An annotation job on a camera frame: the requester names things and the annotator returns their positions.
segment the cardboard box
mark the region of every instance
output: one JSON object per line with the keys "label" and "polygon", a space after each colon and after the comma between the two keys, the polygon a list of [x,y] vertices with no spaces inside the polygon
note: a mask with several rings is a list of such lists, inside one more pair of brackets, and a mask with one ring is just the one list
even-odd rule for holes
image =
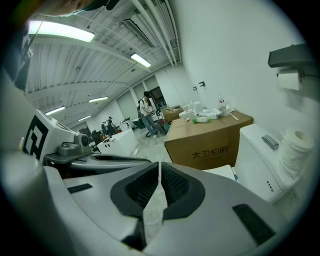
{"label": "cardboard box", "polygon": [[178,105],[170,108],[166,108],[162,110],[163,119],[165,119],[168,123],[179,119],[179,114],[184,110]]}
{"label": "cardboard box", "polygon": [[253,118],[237,111],[232,114],[239,121],[232,116],[207,123],[174,120],[164,142],[172,162],[199,170],[235,166],[240,128],[251,125]]}

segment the ceiling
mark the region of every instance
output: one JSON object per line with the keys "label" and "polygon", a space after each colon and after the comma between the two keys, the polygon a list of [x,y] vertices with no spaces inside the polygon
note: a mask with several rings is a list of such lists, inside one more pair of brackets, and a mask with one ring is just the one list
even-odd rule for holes
{"label": "ceiling", "polygon": [[[149,8],[144,1],[140,2],[163,36]],[[156,0],[153,4],[166,27],[172,28],[165,3]],[[134,10],[137,9],[131,0],[120,0],[110,11],[100,8],[69,17],[34,15],[31,20],[71,25],[93,32],[95,37],[91,42],[84,42],[38,35],[31,45],[32,58],[26,86],[29,102],[45,113],[65,106],[65,110],[51,116],[70,128],[80,124],[79,119],[96,115],[135,82],[172,63],[160,43],[150,47],[123,22]],[[173,32],[167,32],[174,57],[179,60],[176,37]],[[146,59],[151,66],[146,68],[132,60],[132,53]],[[106,96],[109,99],[89,103],[90,99]]]}

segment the toilet tank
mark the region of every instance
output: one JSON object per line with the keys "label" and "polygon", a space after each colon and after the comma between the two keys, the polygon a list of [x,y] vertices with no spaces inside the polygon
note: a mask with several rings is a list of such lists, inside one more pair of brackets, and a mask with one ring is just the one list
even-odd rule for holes
{"label": "toilet tank", "polygon": [[256,124],[240,129],[239,150],[234,166],[241,185],[274,203],[296,182],[286,173],[279,173],[276,166],[278,150],[273,151],[262,136],[269,134]]}

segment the plastic bottle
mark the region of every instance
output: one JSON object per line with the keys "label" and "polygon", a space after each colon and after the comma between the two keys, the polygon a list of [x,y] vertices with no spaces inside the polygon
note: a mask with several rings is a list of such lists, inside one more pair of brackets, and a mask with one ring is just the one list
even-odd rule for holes
{"label": "plastic bottle", "polygon": [[206,123],[206,122],[208,122],[210,119],[208,118],[208,117],[206,117],[206,116],[200,116],[200,117],[196,117],[196,118],[193,118],[192,119],[192,122],[194,123],[194,124],[196,124],[196,123]]}
{"label": "plastic bottle", "polygon": [[224,109],[226,107],[226,102],[225,102],[225,99],[224,97],[221,95],[221,93],[218,94],[218,101],[219,101],[219,107],[221,109]]}

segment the woman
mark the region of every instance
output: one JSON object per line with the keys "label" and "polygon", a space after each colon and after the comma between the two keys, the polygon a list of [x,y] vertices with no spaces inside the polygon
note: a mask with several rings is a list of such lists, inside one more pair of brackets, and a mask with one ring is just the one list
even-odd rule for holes
{"label": "woman", "polygon": [[151,104],[151,101],[149,100],[151,98],[151,94],[149,91],[145,91],[143,93],[143,99],[139,100],[139,106],[140,106],[140,112],[142,114],[142,121],[147,128],[150,136],[152,138],[157,137],[157,133],[159,130],[155,126],[155,122],[152,119],[152,115],[155,114],[156,110]]}
{"label": "woman", "polygon": [[109,133],[110,136],[116,134],[116,130],[115,130],[116,126],[112,122],[112,117],[111,116],[109,116],[107,128],[108,128],[108,133]]}

